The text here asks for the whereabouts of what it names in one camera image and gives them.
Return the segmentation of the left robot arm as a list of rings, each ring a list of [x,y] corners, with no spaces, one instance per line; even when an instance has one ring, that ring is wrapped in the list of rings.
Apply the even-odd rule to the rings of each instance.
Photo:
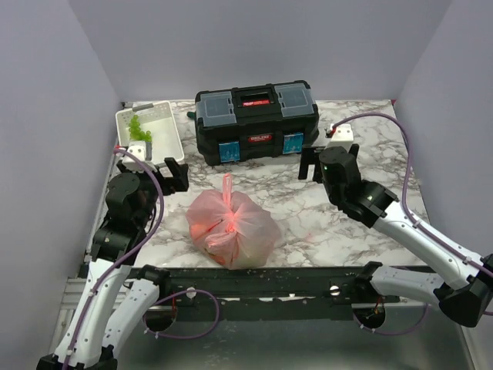
[[[140,318],[152,304],[169,299],[170,273],[146,265],[136,275],[129,296],[116,301],[137,253],[163,218],[162,198],[189,189],[188,165],[172,157],[164,163],[169,177],[153,166],[132,172],[129,158],[118,162],[120,172],[107,186],[107,212],[92,239],[78,306],[55,351],[39,360],[39,369],[117,368],[119,353]]]

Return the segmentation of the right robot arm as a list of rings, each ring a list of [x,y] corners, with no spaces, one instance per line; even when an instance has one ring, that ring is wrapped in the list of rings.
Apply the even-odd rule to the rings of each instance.
[[[474,328],[492,300],[492,256],[481,256],[455,243],[415,216],[404,201],[385,186],[364,180],[357,165],[359,146],[305,146],[299,179],[324,185],[328,200],[339,211],[390,237],[425,262],[432,273],[402,271],[369,263],[354,283],[365,302],[376,297],[401,296],[433,304],[455,323]]]

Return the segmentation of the pink plastic bag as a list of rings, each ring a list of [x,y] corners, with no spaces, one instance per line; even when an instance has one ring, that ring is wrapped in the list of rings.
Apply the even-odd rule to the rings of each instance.
[[[234,191],[229,173],[221,190],[204,190],[192,202],[186,220],[193,245],[229,270],[264,266],[281,240],[270,212]]]

